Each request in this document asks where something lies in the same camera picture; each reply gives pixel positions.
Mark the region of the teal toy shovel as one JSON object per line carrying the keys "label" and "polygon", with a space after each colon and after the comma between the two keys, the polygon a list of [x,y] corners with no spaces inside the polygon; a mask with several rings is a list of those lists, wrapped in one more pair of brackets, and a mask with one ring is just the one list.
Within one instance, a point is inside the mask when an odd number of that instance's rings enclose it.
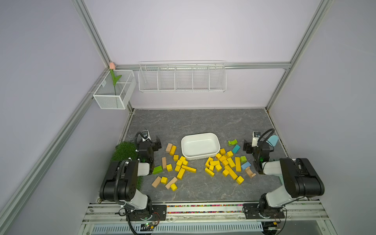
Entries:
{"label": "teal toy shovel", "polygon": [[279,141],[279,137],[277,135],[272,135],[267,139],[267,142],[270,146],[275,147]]}

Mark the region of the natural wood arch block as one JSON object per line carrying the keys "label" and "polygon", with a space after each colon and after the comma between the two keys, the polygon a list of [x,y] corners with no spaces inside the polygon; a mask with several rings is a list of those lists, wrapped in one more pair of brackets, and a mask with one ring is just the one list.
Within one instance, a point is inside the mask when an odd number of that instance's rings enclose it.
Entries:
{"label": "natural wood arch block", "polygon": [[250,169],[250,167],[247,167],[245,169],[245,172],[247,173],[247,175],[250,177],[250,178],[253,178],[256,176],[256,174]]}

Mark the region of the light blue flat block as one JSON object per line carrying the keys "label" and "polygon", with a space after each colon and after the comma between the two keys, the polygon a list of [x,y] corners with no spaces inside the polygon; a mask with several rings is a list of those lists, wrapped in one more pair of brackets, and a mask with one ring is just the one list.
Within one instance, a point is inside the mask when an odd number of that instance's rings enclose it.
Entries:
{"label": "light blue flat block", "polygon": [[241,169],[246,170],[250,166],[251,166],[251,164],[249,162],[245,162],[244,164],[241,165]]}

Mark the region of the natural wood block upper left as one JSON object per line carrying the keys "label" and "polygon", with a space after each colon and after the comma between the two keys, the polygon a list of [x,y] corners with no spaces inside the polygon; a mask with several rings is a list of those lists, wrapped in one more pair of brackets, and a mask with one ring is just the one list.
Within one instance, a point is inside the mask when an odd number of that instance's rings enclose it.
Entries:
{"label": "natural wood block upper left", "polygon": [[172,144],[172,143],[168,143],[168,144],[167,144],[167,147],[166,147],[166,149],[165,149],[166,153],[170,153],[172,147],[173,147],[173,144]]}

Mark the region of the white mesh wall basket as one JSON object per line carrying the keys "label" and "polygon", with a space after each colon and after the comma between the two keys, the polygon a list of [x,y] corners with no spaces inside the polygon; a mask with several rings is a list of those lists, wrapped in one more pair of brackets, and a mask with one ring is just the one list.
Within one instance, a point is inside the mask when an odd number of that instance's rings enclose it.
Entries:
{"label": "white mesh wall basket", "polygon": [[137,82],[132,70],[109,70],[94,91],[100,109],[126,110]]}

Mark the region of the green arch block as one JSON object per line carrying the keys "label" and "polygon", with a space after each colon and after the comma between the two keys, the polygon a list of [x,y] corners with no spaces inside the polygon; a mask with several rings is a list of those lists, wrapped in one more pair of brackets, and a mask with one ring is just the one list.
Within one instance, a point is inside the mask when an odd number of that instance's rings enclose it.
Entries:
{"label": "green arch block", "polygon": [[228,141],[228,146],[235,146],[238,144],[238,141],[235,139],[233,141]]}

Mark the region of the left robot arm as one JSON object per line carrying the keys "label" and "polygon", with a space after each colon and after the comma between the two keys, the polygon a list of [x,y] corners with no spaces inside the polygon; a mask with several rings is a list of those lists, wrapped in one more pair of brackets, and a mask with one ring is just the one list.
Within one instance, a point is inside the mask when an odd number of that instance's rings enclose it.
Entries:
{"label": "left robot arm", "polygon": [[137,189],[141,176],[152,175],[155,169],[154,152],[162,148],[160,138],[152,141],[143,135],[141,141],[136,141],[137,158],[125,159],[110,163],[99,189],[102,201],[114,202],[120,205],[124,212],[121,216],[129,216],[134,220],[147,220],[154,216],[151,198]]}

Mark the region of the green artificial grass mat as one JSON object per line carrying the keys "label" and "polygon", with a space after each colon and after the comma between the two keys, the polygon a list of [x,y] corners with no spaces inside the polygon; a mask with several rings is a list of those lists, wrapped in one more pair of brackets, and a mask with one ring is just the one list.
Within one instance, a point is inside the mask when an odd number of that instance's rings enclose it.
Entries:
{"label": "green artificial grass mat", "polygon": [[111,162],[123,161],[123,160],[137,160],[139,158],[136,152],[136,147],[134,143],[131,142],[121,142],[115,147],[115,151],[111,157]]}

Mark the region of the yellow half cylinder block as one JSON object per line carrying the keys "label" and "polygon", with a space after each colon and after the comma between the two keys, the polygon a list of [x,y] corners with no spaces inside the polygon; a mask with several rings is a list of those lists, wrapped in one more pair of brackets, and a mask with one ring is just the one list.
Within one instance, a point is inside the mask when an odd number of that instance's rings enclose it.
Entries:
{"label": "yellow half cylinder block", "polygon": [[178,188],[177,188],[177,186],[176,186],[176,184],[172,184],[171,186],[170,186],[170,188],[171,188],[171,190],[174,192],[174,191],[176,191]]}

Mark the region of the teal triangle block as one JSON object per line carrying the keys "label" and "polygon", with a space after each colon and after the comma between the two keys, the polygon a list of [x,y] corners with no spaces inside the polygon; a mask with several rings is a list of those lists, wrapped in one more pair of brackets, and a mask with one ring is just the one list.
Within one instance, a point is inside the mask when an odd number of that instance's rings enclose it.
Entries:
{"label": "teal triangle block", "polygon": [[233,154],[237,154],[240,150],[240,146],[239,145],[235,145],[234,148],[232,149],[232,153]]}

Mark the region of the yellow block right pile left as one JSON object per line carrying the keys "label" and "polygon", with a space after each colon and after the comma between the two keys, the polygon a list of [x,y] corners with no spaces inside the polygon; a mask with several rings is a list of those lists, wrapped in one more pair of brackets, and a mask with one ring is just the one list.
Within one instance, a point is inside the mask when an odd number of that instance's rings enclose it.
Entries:
{"label": "yellow block right pile left", "polygon": [[211,171],[210,169],[205,168],[205,172],[206,172],[207,174],[209,174],[211,177],[214,177],[214,172]]}

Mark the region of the white plastic bin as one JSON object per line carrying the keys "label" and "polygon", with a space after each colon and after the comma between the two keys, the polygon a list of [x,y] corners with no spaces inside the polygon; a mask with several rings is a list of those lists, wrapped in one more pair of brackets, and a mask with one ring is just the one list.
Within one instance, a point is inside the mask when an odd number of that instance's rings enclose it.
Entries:
{"label": "white plastic bin", "polygon": [[181,140],[181,149],[188,160],[198,160],[214,157],[220,151],[220,143],[214,133],[187,135]]}

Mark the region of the natural wood plank block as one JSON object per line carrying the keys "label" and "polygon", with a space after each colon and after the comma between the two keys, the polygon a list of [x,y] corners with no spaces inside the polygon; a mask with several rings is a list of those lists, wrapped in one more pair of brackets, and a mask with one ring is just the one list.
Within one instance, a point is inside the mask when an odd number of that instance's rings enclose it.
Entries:
{"label": "natural wood plank block", "polygon": [[162,168],[163,168],[163,170],[166,169],[166,166],[167,166],[166,157],[162,157]]}

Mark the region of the yellow cube block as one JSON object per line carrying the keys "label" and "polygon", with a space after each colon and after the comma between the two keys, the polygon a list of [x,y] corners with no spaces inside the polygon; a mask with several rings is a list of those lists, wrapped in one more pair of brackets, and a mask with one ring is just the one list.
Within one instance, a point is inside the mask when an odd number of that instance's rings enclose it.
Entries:
{"label": "yellow cube block", "polygon": [[239,176],[237,179],[236,179],[236,182],[241,185],[243,182],[244,182],[244,178],[242,176]]}
{"label": "yellow cube block", "polygon": [[168,178],[167,177],[162,177],[161,178],[161,183],[166,185],[168,183]]}
{"label": "yellow cube block", "polygon": [[173,171],[173,168],[172,168],[171,164],[167,165],[166,169],[167,169],[168,172]]}

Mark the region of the natural wood long block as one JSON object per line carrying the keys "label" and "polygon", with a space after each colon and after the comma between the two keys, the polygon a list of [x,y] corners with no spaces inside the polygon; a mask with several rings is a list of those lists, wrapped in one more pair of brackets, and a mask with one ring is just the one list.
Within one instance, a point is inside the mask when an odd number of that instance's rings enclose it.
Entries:
{"label": "natural wood long block", "polygon": [[169,190],[170,187],[175,184],[176,182],[178,181],[178,179],[176,177],[173,177],[166,185],[165,187]]}

